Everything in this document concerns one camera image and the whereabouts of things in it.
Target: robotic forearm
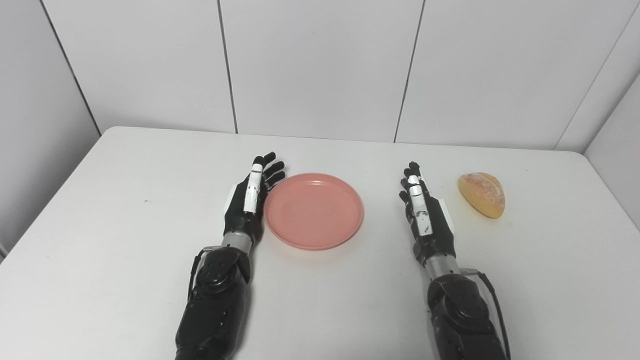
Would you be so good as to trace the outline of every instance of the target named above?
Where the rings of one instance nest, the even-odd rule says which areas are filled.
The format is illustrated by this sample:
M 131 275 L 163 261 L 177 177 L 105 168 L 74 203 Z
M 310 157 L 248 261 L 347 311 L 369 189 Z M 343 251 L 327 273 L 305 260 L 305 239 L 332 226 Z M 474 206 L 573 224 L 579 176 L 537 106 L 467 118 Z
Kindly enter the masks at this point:
M 176 360 L 228 360 L 236 351 L 248 306 L 249 253 L 264 232 L 264 200 L 285 177 L 281 161 L 266 168 L 273 160 L 273 152 L 254 160 L 225 213 L 222 244 L 205 247 L 194 259 L 188 302 L 175 337 Z
M 440 359 L 508 359 L 508 341 L 493 287 L 484 274 L 458 267 L 443 204 L 430 196 L 418 164 L 411 162 L 404 174 L 405 191 L 400 198 L 415 238 L 413 253 L 429 277 L 427 304 Z M 487 301 L 495 304 L 495 310 L 490 311 L 477 283 L 470 279 L 474 275 L 486 284 L 492 294 Z

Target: white tile wall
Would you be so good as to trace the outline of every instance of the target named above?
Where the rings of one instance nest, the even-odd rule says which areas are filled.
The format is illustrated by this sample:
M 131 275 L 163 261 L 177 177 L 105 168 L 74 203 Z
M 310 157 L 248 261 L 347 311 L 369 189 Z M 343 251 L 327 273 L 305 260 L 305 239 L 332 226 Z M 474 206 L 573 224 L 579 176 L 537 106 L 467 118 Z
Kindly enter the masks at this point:
M 553 149 L 637 4 L 427 0 L 397 141 Z
M 640 228 L 640 77 L 589 145 L 585 156 Z
M 102 131 L 234 131 L 215 0 L 44 4 Z
M 393 141 L 422 0 L 221 0 L 240 133 Z
M 235 130 L 219 3 L 241 133 L 391 142 L 423 0 L 44 3 L 102 130 Z M 424 1 L 397 141 L 583 151 L 639 3 Z
M 638 4 L 556 150 L 584 152 L 640 72 Z
M 0 245 L 10 250 L 98 140 L 38 0 L 0 1 Z

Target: white table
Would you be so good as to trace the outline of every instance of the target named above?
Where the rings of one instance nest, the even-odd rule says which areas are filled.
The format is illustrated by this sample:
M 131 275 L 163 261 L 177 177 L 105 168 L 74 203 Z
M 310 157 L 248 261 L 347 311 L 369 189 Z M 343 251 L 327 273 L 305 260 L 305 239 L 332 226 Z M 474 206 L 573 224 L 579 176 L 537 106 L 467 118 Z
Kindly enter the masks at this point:
M 365 218 L 321 252 L 266 231 L 237 360 L 433 358 L 397 198 L 411 160 L 447 202 L 460 266 L 496 287 L 513 359 L 638 357 L 640 234 L 581 155 L 126 127 L 100 139 L 0 265 L 0 357 L 173 359 L 193 256 L 220 243 L 231 184 L 271 150 L 289 175 L 347 181 Z M 459 194 L 474 171 L 502 182 L 502 218 Z

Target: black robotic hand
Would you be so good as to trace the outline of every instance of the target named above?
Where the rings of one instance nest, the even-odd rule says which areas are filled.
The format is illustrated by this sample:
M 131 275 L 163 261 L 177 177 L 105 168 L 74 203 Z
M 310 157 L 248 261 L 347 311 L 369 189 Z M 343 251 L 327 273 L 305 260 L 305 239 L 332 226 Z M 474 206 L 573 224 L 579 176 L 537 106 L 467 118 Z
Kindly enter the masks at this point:
M 415 239 L 413 253 L 429 279 L 426 300 L 440 359 L 509 359 L 506 330 L 493 286 L 481 272 L 458 267 L 443 203 L 429 194 L 417 163 L 409 164 L 400 183 L 404 188 L 400 199 L 406 206 Z M 477 275 L 491 293 L 501 337 L 491 319 L 493 312 L 468 275 Z
M 266 154 L 264 157 L 257 156 L 253 165 L 260 165 L 264 170 L 259 179 L 259 189 L 256 196 L 255 212 L 245 211 L 245 202 L 252 201 L 247 199 L 251 174 L 247 175 L 244 181 L 236 186 L 229 208 L 225 213 L 225 230 L 224 234 L 229 232 L 241 232 L 247 234 L 252 242 L 255 243 L 262 238 L 264 229 L 262 228 L 262 216 L 264 213 L 264 201 L 271 189 L 282 179 L 284 179 L 284 162 L 278 161 L 271 164 L 276 158 L 274 152 Z
M 406 218 L 415 239 L 413 254 L 416 260 L 424 265 L 425 260 L 438 253 L 455 257 L 453 233 L 440 201 L 429 194 L 420 173 L 420 165 L 414 161 L 409 163 L 400 183 L 404 188 L 400 192 L 400 199 L 406 206 Z
M 188 303 L 175 337 L 176 360 L 229 360 L 248 307 L 249 253 L 262 238 L 264 201 L 284 179 L 284 163 L 270 152 L 253 161 L 225 213 L 222 245 L 205 247 L 191 267 Z

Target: black wire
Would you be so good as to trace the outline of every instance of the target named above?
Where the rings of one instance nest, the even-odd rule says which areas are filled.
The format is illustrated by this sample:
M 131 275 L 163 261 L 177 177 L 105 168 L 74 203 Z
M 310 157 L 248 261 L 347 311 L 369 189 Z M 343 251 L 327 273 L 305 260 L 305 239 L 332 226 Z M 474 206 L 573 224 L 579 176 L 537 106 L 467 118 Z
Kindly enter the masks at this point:
M 502 339 L 504 340 L 504 352 L 507 355 L 507 359 L 511 360 L 511 350 L 509 349 L 509 339 L 507 338 L 507 329 L 504 326 L 504 319 L 502 318 L 502 311 L 500 310 L 500 303 L 498 302 L 498 296 L 495 294 L 495 289 L 493 285 L 491 285 L 491 281 L 489 278 L 482 272 L 478 272 L 478 277 L 482 280 L 484 285 L 489 289 L 491 296 L 493 297 L 493 303 L 495 304 L 495 309 L 498 312 L 498 320 L 500 320 L 500 329 L 502 331 Z
M 198 264 L 200 263 L 200 258 L 202 258 L 202 254 L 204 254 L 204 250 L 201 250 L 196 258 L 193 260 L 193 265 L 191 265 L 191 277 L 189 278 L 189 293 L 187 294 L 187 301 L 191 298 L 191 292 L 193 287 L 193 278 L 196 275 L 196 269 L 198 268 Z

